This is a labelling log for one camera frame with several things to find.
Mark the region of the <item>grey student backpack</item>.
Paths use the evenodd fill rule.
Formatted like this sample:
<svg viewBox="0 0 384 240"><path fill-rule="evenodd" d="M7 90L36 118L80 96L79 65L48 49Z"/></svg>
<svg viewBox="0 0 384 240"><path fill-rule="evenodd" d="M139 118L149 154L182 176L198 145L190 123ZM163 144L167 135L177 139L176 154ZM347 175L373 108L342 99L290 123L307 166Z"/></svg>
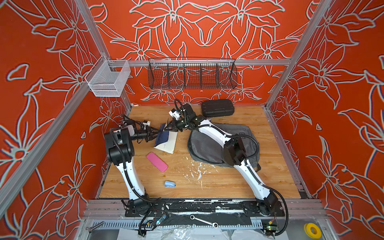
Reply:
<svg viewBox="0 0 384 240"><path fill-rule="evenodd" d="M218 123L215 123L215 125L221 130L232 135L248 135L253 139L256 138L250 127L245 125ZM261 170L261 166L259 165L260 146L256 146L252 140L245 137L242 137L242 141L245 145L247 156L256 153L255 156L249 159L251 165L256 169L256 171ZM215 140L203 133L200 133L197 130L191 132L188 139L187 148L194 161L225 168L231 167L224 161L223 148Z"/></svg>

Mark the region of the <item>blue notebook yellow label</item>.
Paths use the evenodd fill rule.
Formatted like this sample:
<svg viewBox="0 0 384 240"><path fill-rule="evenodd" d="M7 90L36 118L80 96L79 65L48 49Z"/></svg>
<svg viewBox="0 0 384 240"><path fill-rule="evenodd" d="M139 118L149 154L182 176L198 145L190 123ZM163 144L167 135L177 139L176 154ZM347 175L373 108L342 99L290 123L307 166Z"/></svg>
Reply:
<svg viewBox="0 0 384 240"><path fill-rule="evenodd" d="M165 130L167 124L162 124L160 131L158 132L155 145L154 147L157 147L161 144L165 144L169 140L169 131Z"/></svg>

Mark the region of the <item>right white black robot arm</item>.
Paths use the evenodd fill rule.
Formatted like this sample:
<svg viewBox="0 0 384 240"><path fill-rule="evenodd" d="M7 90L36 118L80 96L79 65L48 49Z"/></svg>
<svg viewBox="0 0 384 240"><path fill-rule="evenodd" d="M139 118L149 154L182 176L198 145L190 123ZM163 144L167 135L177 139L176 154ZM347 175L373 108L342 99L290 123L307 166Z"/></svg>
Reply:
<svg viewBox="0 0 384 240"><path fill-rule="evenodd" d="M174 104L175 108L170 111L173 119L164 130L189 130L187 147L194 160L235 168L251 188L261 215L271 216L277 210L283 211L286 217L289 215L283 195L267 186L251 163L252 159L260 157L260 144L253 136L228 133L196 114L191 105L182 104L178 99Z"/></svg>

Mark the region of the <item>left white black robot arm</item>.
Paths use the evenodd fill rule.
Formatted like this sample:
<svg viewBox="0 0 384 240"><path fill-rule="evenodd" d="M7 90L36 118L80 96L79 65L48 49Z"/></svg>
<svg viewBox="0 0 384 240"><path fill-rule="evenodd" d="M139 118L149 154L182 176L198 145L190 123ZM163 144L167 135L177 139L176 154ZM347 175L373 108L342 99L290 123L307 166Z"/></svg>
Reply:
<svg viewBox="0 0 384 240"><path fill-rule="evenodd" d="M157 138L160 129L151 127L150 122L135 121L123 115L122 124L110 128L104 134L108 161L121 173L129 191L129 200L123 200L125 210L133 212L143 211L157 203L161 198L152 199L139 180L134 166L135 149L133 142L150 142Z"/></svg>

